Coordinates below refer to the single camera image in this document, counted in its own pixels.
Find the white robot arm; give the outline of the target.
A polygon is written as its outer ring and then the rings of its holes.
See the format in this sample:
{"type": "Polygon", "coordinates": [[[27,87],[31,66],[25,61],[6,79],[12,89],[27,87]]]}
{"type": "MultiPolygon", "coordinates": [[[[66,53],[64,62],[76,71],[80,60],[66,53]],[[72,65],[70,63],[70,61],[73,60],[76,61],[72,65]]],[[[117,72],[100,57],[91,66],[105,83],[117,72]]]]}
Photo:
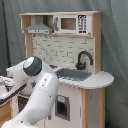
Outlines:
{"type": "Polygon", "coordinates": [[[0,95],[0,105],[19,92],[30,79],[35,82],[35,87],[24,109],[1,128],[37,128],[35,124],[50,115],[56,99],[59,87],[56,73],[36,56],[7,68],[7,71],[12,73],[14,88],[0,95]]]}

